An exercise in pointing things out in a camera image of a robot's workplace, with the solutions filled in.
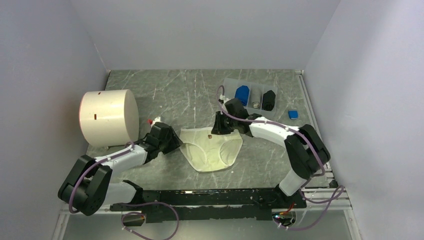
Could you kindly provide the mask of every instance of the gray marble surface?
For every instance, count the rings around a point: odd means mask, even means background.
[[[148,119],[162,117],[176,133],[180,129],[212,127],[218,111],[216,92],[225,78],[278,87],[276,113],[270,119],[291,126],[310,124],[305,96],[294,70],[113,70],[106,90],[130,89],[136,99],[142,138],[150,131]],[[291,120],[287,111],[296,109]],[[243,145],[233,166],[216,172],[197,172],[179,149],[160,154],[151,162],[129,169],[111,180],[130,180],[145,190],[205,190],[275,187],[289,172],[286,149],[260,138],[243,135]],[[88,147],[98,157],[122,147]],[[328,187],[325,176],[315,177],[309,187]]]

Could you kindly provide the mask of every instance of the white cylindrical container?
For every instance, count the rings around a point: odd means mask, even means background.
[[[136,141],[139,109],[128,90],[89,91],[79,106],[79,126],[93,147],[110,147]]]

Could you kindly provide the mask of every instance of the clear plastic organizer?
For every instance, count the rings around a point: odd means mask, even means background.
[[[249,97],[247,100],[247,106],[244,106],[244,108],[247,110],[249,114],[260,114],[264,116],[265,118],[270,119],[276,113],[278,87],[249,82],[249,81],[237,80],[232,78],[225,78],[223,86],[225,88],[225,97],[229,99],[233,99],[235,97],[236,90],[239,87],[247,86],[249,88]],[[251,102],[251,93],[253,88],[257,88],[260,91],[261,100],[260,100],[259,108],[254,108],[253,103]],[[274,108],[271,111],[266,111],[262,109],[262,102],[263,102],[262,96],[264,95],[264,93],[268,92],[269,90],[272,90],[275,93],[275,104],[274,104]]]

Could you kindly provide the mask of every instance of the white underwear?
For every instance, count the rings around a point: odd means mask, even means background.
[[[233,165],[242,148],[238,131],[226,135],[211,134],[212,127],[181,129],[179,147],[190,165],[198,172],[226,169]]]

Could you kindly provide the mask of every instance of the blue object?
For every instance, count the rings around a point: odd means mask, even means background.
[[[243,106],[247,106],[248,105],[248,99],[249,99],[249,87],[246,86],[246,85],[240,86],[235,91],[234,97],[236,99],[240,100],[240,102],[241,102],[241,104],[243,104]]]
[[[289,110],[288,111],[288,118],[298,119],[298,117],[299,117],[298,111],[296,111],[296,110]]]

